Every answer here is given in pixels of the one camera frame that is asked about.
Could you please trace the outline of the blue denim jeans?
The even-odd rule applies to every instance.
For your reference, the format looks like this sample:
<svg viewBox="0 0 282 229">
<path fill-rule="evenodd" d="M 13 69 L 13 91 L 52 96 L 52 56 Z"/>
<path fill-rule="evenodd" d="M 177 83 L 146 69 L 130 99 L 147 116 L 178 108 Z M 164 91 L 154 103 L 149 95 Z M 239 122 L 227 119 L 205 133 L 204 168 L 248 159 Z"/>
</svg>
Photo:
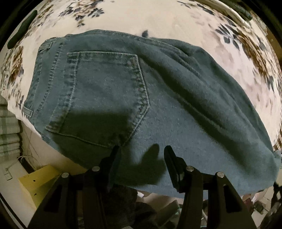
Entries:
<svg viewBox="0 0 282 229">
<path fill-rule="evenodd" d="M 250 99 L 202 48 L 91 30 L 44 41 L 22 111 L 84 168 L 121 147 L 116 182 L 175 196 L 163 150 L 240 195 L 275 182 L 280 162 Z"/>
</svg>

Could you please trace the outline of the near striped curtain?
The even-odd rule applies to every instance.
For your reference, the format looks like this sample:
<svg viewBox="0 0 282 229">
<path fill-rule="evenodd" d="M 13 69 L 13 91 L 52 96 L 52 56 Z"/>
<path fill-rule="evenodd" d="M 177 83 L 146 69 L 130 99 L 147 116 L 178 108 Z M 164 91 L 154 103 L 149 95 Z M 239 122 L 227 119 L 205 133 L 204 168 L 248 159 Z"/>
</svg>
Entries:
<svg viewBox="0 0 282 229">
<path fill-rule="evenodd" d="M 22 152 L 19 120 L 8 110 L 7 101 L 1 96 L 0 105 L 0 161 L 17 159 Z"/>
</svg>

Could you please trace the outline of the folded clothes stack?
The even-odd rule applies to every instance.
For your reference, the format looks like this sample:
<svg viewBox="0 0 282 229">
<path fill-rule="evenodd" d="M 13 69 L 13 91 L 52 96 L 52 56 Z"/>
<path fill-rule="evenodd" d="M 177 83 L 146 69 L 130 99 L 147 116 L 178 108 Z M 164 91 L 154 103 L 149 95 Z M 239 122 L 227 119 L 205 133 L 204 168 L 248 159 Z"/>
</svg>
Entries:
<svg viewBox="0 0 282 229">
<path fill-rule="evenodd" d="M 231 7 L 234 11 L 236 11 L 244 20 L 250 21 L 253 19 L 253 16 L 246 8 L 246 5 L 242 1 L 237 0 L 220 0 L 222 3 Z"/>
</svg>

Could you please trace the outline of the floral bed sheet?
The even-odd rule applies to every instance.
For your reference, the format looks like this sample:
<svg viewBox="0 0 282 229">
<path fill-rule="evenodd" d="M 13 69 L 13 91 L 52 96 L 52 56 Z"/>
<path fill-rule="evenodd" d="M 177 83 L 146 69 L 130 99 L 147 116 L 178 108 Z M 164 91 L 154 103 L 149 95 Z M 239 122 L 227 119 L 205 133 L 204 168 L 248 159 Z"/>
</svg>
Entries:
<svg viewBox="0 0 282 229">
<path fill-rule="evenodd" d="M 281 149 L 281 69 L 267 29 L 219 1 L 43 1 L 17 44 L 1 50 L 1 102 L 22 120 L 39 46 L 88 30 L 114 30 L 199 46 L 243 88 Z"/>
</svg>

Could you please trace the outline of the black folded garment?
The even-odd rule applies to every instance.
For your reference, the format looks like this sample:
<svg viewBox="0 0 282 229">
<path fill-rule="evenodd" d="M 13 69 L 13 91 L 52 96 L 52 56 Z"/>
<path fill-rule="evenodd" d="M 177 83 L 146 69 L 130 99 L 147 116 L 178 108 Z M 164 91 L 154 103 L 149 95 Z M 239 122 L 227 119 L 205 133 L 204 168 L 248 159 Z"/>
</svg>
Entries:
<svg viewBox="0 0 282 229">
<path fill-rule="evenodd" d="M 12 49 L 16 43 L 24 37 L 26 32 L 28 31 L 29 26 L 31 25 L 32 21 L 37 16 L 38 11 L 34 10 L 20 25 L 18 31 L 15 33 L 15 35 L 8 41 L 7 49 Z"/>
</svg>

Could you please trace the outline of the yellow box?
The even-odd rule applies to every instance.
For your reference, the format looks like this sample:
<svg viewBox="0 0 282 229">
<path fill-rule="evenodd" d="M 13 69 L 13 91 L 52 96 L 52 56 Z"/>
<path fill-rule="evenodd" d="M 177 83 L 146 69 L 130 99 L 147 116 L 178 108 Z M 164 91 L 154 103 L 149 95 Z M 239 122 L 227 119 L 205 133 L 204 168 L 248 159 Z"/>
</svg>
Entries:
<svg viewBox="0 0 282 229">
<path fill-rule="evenodd" d="M 60 175 L 61 172 L 59 170 L 51 165 L 47 165 L 18 178 L 24 198 L 34 209 L 38 209 Z"/>
</svg>

